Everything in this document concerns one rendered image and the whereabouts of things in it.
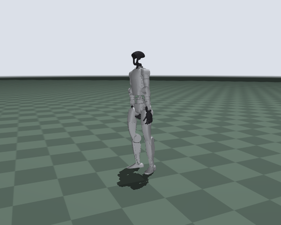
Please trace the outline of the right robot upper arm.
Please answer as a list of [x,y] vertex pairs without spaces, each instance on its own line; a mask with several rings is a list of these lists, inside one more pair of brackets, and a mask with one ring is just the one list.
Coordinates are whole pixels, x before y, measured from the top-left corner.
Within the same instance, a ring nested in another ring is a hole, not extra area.
[[[129,72],[129,78],[130,78],[130,85],[131,85],[131,72]],[[132,87],[130,87],[130,88],[128,89],[128,92],[129,92],[130,94],[133,94],[133,93],[132,93]]]

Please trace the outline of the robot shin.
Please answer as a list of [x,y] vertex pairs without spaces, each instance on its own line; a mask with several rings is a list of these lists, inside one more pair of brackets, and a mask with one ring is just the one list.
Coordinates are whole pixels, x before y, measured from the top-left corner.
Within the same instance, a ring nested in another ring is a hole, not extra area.
[[141,143],[132,141],[132,147],[133,147],[133,153],[136,160],[136,164],[140,164]]
[[149,161],[149,166],[154,167],[154,153],[155,153],[155,144],[154,137],[151,137],[151,142],[146,141],[146,153]]

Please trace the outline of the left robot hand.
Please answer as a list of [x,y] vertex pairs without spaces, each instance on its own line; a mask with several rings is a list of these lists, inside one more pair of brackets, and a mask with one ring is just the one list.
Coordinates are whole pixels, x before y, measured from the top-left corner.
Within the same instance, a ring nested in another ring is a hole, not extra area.
[[146,117],[144,118],[143,121],[145,121],[145,119],[147,119],[147,121],[146,121],[145,124],[150,124],[150,123],[153,121],[152,113],[151,113],[151,110],[148,111],[148,107],[147,107],[147,106],[145,107],[145,109],[146,109],[146,112],[147,112],[147,113],[146,113]]

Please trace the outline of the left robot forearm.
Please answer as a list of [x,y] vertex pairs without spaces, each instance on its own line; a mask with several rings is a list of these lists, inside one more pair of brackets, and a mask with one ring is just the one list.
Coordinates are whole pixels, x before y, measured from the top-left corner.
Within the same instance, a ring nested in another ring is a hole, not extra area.
[[144,99],[145,99],[145,107],[148,107],[148,111],[151,110],[151,102],[150,102],[150,89],[149,87],[145,88],[146,94],[144,95]]

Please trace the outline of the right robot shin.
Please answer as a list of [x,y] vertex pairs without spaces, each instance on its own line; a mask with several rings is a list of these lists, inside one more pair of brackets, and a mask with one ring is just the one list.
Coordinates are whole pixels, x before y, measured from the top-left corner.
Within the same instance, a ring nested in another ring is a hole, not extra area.
[[136,160],[136,164],[140,164],[141,143],[132,141],[132,147],[133,147],[133,153]]

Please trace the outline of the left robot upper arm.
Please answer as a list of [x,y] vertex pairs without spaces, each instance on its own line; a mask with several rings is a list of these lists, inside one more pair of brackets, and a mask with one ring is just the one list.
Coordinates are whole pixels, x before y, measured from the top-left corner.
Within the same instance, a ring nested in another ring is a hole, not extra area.
[[145,88],[149,87],[150,81],[149,81],[149,76],[150,76],[150,70],[149,69],[141,69],[141,75],[143,76],[143,83],[144,87],[141,89],[142,93],[146,93]]

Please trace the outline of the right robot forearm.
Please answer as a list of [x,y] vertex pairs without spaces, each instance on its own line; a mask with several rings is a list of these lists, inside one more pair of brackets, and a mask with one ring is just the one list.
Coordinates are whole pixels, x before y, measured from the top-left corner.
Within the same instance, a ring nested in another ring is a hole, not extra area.
[[135,103],[135,96],[133,96],[132,94],[129,93],[129,97],[130,97],[130,104],[131,104],[131,106],[132,106],[132,105],[134,106],[134,103]]

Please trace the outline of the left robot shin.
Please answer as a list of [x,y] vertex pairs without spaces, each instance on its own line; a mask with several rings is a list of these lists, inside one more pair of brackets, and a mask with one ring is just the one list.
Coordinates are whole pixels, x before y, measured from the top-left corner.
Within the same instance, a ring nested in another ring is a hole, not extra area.
[[155,153],[155,144],[154,137],[151,137],[151,142],[146,141],[146,153],[149,161],[149,166],[154,167],[154,153]]

